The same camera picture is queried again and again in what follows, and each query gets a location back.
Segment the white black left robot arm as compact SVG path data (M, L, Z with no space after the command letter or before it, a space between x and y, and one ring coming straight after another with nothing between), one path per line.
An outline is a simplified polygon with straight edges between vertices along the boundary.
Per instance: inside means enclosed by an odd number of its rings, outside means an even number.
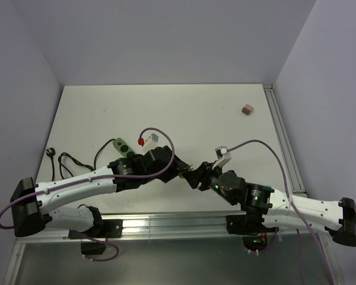
M24 178L10 199L14 234L18 238L35 235L49 224L97 237L103 232L104 223L96 207L89 207L85 213L62 208L92 196L137 189L154 179L167 183L189 170L189 164L164 146L56 182L35 183L31 177Z

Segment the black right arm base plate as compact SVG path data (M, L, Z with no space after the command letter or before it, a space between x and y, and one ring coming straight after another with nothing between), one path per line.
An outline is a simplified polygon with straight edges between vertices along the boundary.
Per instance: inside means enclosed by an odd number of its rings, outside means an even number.
M264 226L265 219L261 215L228 215L225 218L226 230L230 235L256 236L262 233L273 233L279 229L278 227Z

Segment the green power strip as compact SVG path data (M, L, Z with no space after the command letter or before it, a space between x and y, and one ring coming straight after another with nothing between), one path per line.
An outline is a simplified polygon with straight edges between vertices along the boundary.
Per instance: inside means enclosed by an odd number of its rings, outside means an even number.
M113 147L122 157L130 158L135 155L133 149L121 138L114 139Z

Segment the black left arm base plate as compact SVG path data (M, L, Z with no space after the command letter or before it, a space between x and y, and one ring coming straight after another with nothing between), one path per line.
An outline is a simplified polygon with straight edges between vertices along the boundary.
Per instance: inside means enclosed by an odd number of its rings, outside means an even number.
M105 219L94 221L93 227L81 232L89 238L120 238L122 235L123 220L121 219Z

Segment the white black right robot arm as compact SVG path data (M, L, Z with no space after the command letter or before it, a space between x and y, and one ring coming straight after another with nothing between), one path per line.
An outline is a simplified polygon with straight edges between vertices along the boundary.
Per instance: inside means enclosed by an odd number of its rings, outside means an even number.
M276 229L328 233L335 243L356 247L356 204L320 201L299 196L287 197L277 189L246 182L232 170L203 164L183 174L191 188L213 190L230 205L239 205L241 214L226 217L231 235L256 235Z

